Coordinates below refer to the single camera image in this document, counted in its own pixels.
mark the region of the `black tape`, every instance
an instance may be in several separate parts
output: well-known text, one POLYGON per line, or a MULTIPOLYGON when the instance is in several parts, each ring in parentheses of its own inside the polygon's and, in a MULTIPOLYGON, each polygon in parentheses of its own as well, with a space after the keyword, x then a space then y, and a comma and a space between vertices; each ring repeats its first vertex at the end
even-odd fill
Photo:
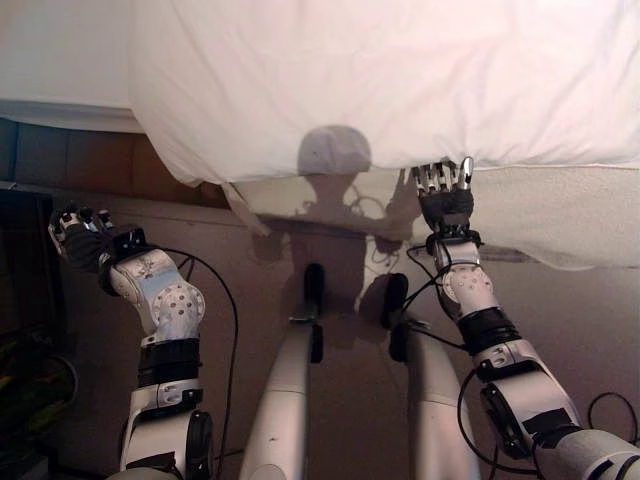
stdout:
POLYGON ((458 329, 470 355, 522 338, 511 320, 498 307, 479 310, 463 317, 458 322, 458 329))
POLYGON ((140 351, 138 387, 197 378, 201 365, 197 338, 148 345, 140 351))

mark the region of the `white blanket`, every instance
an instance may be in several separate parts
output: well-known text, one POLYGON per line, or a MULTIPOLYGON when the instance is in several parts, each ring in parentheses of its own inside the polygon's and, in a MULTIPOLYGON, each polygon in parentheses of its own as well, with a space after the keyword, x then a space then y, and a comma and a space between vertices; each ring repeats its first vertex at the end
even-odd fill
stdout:
POLYGON ((466 154, 480 168, 638 167, 639 11, 629 0, 141 1, 130 99, 187 183, 466 154), (356 145, 346 162, 327 140, 336 132, 356 145))
MULTIPOLYGON (((261 215, 414 244, 430 233, 407 172, 277 178, 235 188, 261 215)), ((640 266, 637 169, 501 168, 476 173, 472 190, 471 225, 489 245, 567 270, 640 266)))

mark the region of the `gray metal part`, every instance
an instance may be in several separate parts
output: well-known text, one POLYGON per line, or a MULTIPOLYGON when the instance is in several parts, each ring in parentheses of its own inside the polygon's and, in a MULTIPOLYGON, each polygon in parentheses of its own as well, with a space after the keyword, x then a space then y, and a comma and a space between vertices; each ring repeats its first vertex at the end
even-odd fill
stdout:
POLYGON ((174 452, 176 468, 185 476, 187 432, 192 410, 140 423, 133 429, 120 469, 136 460, 174 452))
POLYGON ((522 422, 538 413, 564 408, 571 421, 581 425, 573 400, 527 340, 501 343, 474 355, 473 363, 478 369, 482 369, 484 362, 490 362, 497 369, 523 362, 533 362, 540 368, 536 372, 513 375, 494 382, 519 421, 528 447, 533 441, 522 427, 522 422))
POLYGON ((580 425, 571 399, 555 378, 543 371, 513 375, 493 382, 506 400, 519 423, 527 447, 533 446, 532 434, 527 433, 524 422, 551 410, 564 409, 574 425, 580 425))
MULTIPOLYGON (((449 357, 439 342, 413 331, 407 348, 411 478, 479 479, 478 461, 458 428, 460 385, 449 357)), ((464 403, 462 422, 473 441, 464 403)))
POLYGON ((478 247, 473 242, 459 243, 455 245, 447 245, 446 247, 439 242, 436 243, 436 249, 434 252, 436 267, 438 270, 449 265, 449 258, 451 263, 475 263, 480 264, 480 254, 478 253, 478 247))
POLYGON ((302 479, 312 323, 290 323, 258 406, 241 480, 302 479))
MULTIPOLYGON (((536 448, 540 471, 548 480, 586 480, 601 463, 614 463, 599 480, 614 480, 620 466, 640 449, 608 432, 581 430, 565 436, 555 448, 536 448)), ((635 462, 625 480, 640 479, 640 461, 635 462)))
POLYGON ((182 400, 182 392, 184 390, 198 389, 200 389, 200 380, 192 378, 189 380, 149 385, 147 387, 137 388, 131 392, 129 419, 123 439, 120 470, 124 470, 128 463, 127 458, 129 458, 129 450, 131 448, 131 442, 133 441, 133 433, 136 429, 138 416, 147 410, 176 405, 182 400))

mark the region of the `robotic hand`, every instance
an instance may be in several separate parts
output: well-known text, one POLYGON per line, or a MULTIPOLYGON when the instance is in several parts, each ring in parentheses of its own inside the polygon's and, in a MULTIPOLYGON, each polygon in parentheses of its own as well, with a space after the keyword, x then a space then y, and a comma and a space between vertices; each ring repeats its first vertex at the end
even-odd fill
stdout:
POLYGON ((472 173, 470 157, 459 173, 452 162, 413 169, 422 213, 433 230, 427 249, 443 275, 443 308, 484 383, 482 401, 498 445, 512 458, 533 457, 548 479, 640 478, 640 450, 580 426, 567 393, 500 308, 480 266, 480 237, 470 230, 472 173))
POLYGON ((136 308, 146 334, 121 441, 122 473, 113 478, 208 479, 212 421, 196 410, 202 294, 146 243, 141 228, 114 226, 106 210, 94 215, 70 205, 52 215, 49 234, 71 265, 97 273, 105 292, 136 308))

